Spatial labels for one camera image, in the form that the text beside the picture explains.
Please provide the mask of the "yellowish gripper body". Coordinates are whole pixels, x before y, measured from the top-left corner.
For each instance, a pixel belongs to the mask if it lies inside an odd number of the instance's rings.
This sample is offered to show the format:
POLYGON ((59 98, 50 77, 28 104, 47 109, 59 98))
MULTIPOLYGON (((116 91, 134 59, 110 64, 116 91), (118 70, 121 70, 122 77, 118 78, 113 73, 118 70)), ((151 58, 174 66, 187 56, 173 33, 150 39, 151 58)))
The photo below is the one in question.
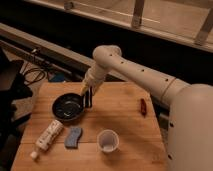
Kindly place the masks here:
POLYGON ((86 80, 83 80, 80 95, 83 96, 89 89, 92 89, 92 95, 95 95, 98 89, 98 84, 96 82, 87 82, 86 80))

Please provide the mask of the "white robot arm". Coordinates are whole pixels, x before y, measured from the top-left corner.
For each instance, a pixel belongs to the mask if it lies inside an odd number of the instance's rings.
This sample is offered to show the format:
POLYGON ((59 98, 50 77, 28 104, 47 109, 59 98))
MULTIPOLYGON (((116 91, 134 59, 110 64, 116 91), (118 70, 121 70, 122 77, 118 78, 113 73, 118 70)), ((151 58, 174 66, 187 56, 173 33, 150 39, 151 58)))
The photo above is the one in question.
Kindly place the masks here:
POLYGON ((98 90, 114 70, 169 108, 168 171, 213 171, 213 86, 189 84, 122 57, 116 45, 93 50, 81 91, 98 90))

